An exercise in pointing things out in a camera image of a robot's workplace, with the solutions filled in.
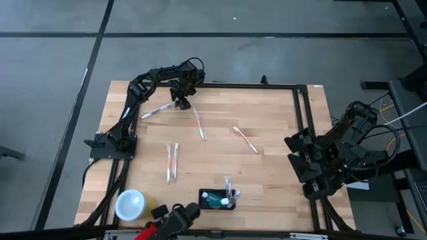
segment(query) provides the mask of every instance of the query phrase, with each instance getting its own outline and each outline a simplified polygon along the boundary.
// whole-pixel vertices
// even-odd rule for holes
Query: black tray
[[[206,201],[204,197],[201,196],[203,192],[212,193],[217,195],[218,197],[225,198],[226,190],[225,189],[199,189],[199,206],[200,209],[215,209],[215,210],[234,210],[236,208],[236,204],[234,203],[232,207],[220,207],[220,208],[212,208],[209,206],[209,203]],[[236,190],[232,189],[233,196],[236,194]]]

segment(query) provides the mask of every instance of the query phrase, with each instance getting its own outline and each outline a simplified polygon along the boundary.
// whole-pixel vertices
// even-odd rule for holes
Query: wooden tabletop
[[[99,130],[117,123],[126,99],[127,81],[112,81]],[[331,127],[324,89],[308,85],[314,126],[318,135]],[[284,138],[298,132],[294,98],[286,89],[198,88],[189,102],[199,112],[206,133],[202,141],[191,109],[166,109],[139,120],[137,152],[131,160],[126,189],[137,189],[171,209],[174,203],[198,202],[201,188],[224,189],[230,176],[233,188],[242,192],[233,211],[202,210],[192,229],[313,231],[309,201],[287,158]],[[170,102],[169,89],[158,87],[139,115]],[[307,119],[300,96],[304,126]],[[256,155],[232,129],[237,126],[260,152]],[[166,143],[178,142],[177,181],[166,182]],[[107,189],[111,159],[102,159],[87,173],[75,223],[84,221],[102,200]],[[111,201],[107,223],[112,223]],[[347,190],[329,197],[346,223],[354,227]],[[325,228],[318,201],[320,224]],[[145,218],[120,221],[120,227],[143,227]]]

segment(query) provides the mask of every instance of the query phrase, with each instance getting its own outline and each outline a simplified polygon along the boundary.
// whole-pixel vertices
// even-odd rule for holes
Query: yellow cable
[[[421,224],[419,224],[418,222],[417,222],[417,220],[415,220],[415,218],[411,215],[411,213],[408,211],[408,210],[406,210],[406,212],[408,213],[408,215],[409,215],[409,217],[415,222],[415,224],[421,229],[421,231],[424,233],[424,234],[426,234],[426,231],[424,230],[424,228],[422,228],[421,227]]]
[[[385,110],[387,110],[387,109],[389,109],[389,108],[391,108],[391,107],[394,107],[394,104],[391,104],[390,106],[387,106],[387,107],[385,107],[385,108],[381,109],[380,111],[385,111]]]
[[[403,137],[403,136],[405,136],[406,134],[405,133],[402,133],[402,134],[400,134],[399,135],[399,137]],[[389,149],[390,149],[390,147],[392,146],[392,144],[395,142],[395,140],[396,140],[396,138],[393,138],[388,144],[387,144],[387,148],[386,148],[386,151],[388,151]]]

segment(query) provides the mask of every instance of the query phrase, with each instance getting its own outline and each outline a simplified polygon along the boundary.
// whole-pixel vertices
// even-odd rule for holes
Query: white cup
[[[142,217],[146,208],[144,195],[135,189],[126,190],[115,202],[115,213],[123,221],[135,221]]]

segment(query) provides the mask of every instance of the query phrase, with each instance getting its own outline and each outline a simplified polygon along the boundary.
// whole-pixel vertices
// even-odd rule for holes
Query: black metal frame
[[[409,26],[407,18],[405,17],[403,10],[400,8],[397,0],[365,0],[370,2],[391,2],[396,9],[397,14],[402,20],[402,24],[405,26],[405,33],[106,33],[105,29],[107,27],[107,23],[109,21],[109,16],[111,15],[111,10],[113,8],[115,0],[109,0],[107,7],[105,9],[105,13],[101,22],[101,26],[98,32],[0,32],[0,38],[2,37],[20,37],[20,38],[82,38],[82,37],[90,37],[95,38],[95,43],[89,58],[89,62],[87,64],[87,68],[85,74],[83,76],[83,80],[81,83],[81,88],[77,94],[73,109],[71,111],[71,115],[67,126],[65,128],[65,132],[63,134],[60,147],[58,148],[57,154],[55,156],[53,162],[53,168],[51,174],[48,178],[48,184],[44,190],[43,198],[39,204],[39,208],[36,211],[35,218],[33,220],[33,228],[34,230],[42,230],[45,227],[46,220],[49,215],[49,210],[53,202],[53,198],[55,196],[56,188],[59,184],[59,180],[61,177],[61,173],[63,167],[65,165],[66,156],[68,154],[68,150],[71,144],[71,139],[73,137],[73,133],[75,131],[77,120],[80,114],[81,107],[83,105],[83,100],[85,98],[87,88],[89,86],[89,82],[91,80],[91,75],[93,73],[93,68],[95,66],[95,62],[97,59],[97,55],[99,53],[99,49],[101,47],[101,42],[103,38],[120,38],[120,37],[137,37],[137,38],[148,38],[148,37],[274,37],[274,38],[302,38],[302,39],[315,39],[315,38],[330,38],[330,39],[407,39],[412,41],[417,50],[420,53],[421,58],[426,61],[427,57],[423,52],[423,46],[419,44],[418,38],[415,36],[412,28]],[[308,118],[308,125],[310,128],[314,129],[312,113],[310,111],[310,102],[308,101],[308,96],[306,94],[306,86],[305,85],[269,85],[268,82],[264,84],[229,84],[229,83],[205,83],[203,85],[197,87],[236,87],[236,88],[261,88],[261,89],[291,89],[294,93],[295,104],[299,106],[300,102],[297,98],[298,91],[303,94],[304,104],[306,107],[306,113]],[[300,108],[296,111],[298,122],[302,123],[302,116]],[[111,175],[115,177],[115,173],[117,173],[117,166],[119,160],[113,160],[113,165],[111,167]],[[125,160],[124,164],[129,164],[129,160]],[[111,179],[109,181],[108,189],[111,187]],[[119,189],[119,192],[124,190],[124,185],[122,185]],[[316,203],[314,201],[310,202],[310,206],[312,209],[317,209]],[[103,213],[103,217],[101,218],[101,222],[106,221],[107,212]],[[312,217],[314,219],[314,229],[315,231],[320,231],[320,224],[318,220],[318,212],[312,211]],[[115,216],[113,220],[114,225],[118,224],[118,218]],[[332,222],[330,221],[330,217],[326,214],[326,227],[327,229],[332,229]],[[201,234],[199,231],[190,231],[190,233],[194,233],[194,235]],[[235,236],[244,236],[247,233],[251,237],[256,236],[259,237],[261,233],[246,231],[242,233],[236,233],[235,231],[222,231],[221,235],[226,234],[230,237]],[[264,237],[287,237],[289,233],[287,232],[266,232]]]

